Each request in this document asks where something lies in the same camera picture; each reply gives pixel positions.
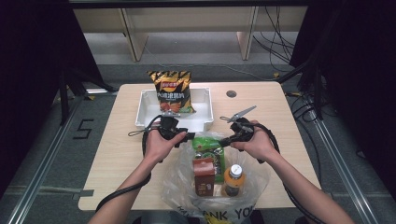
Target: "forearm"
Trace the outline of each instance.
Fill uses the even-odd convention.
[[[142,160],[118,189],[125,189],[142,182],[154,166],[154,162]],[[139,191],[140,189],[136,189],[108,201],[92,217],[89,223],[124,223]]]
[[[267,159],[299,204],[325,223],[353,223],[349,215],[277,152]]]

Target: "white box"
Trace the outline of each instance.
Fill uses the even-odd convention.
[[[191,104],[195,113],[180,113],[178,128],[187,128],[189,133],[205,132],[213,124],[212,101],[209,88],[190,89]],[[163,112],[160,110],[157,92],[144,90],[140,95],[135,125],[139,130],[145,129],[149,123]]]

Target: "juice bottle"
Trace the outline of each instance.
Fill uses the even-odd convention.
[[[230,197],[237,196],[244,185],[244,182],[245,174],[243,173],[240,165],[234,164],[231,167],[228,167],[224,172],[224,184],[222,186],[221,194],[223,196]]]

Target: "black curtain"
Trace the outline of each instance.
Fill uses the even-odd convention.
[[[0,2],[0,195],[50,111],[61,72],[77,68],[102,81],[73,10],[52,4],[62,1]]]
[[[395,1],[345,1],[320,67],[340,117],[396,200],[395,11]],[[329,15],[323,7],[308,9],[292,65],[308,59]]]

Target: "white plastic bag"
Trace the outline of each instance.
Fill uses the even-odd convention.
[[[217,137],[218,133],[197,133],[200,136]],[[239,224],[250,217],[254,206],[265,190],[270,170],[267,163],[259,164],[245,151],[232,147],[224,148],[226,167],[233,164],[242,166],[246,174],[244,187],[236,197],[200,197],[195,193],[192,160],[195,150],[191,141],[180,145],[180,154],[163,181],[162,199],[175,211],[186,217],[198,217],[201,222],[215,224]],[[215,186],[214,195],[220,194],[220,185]]]

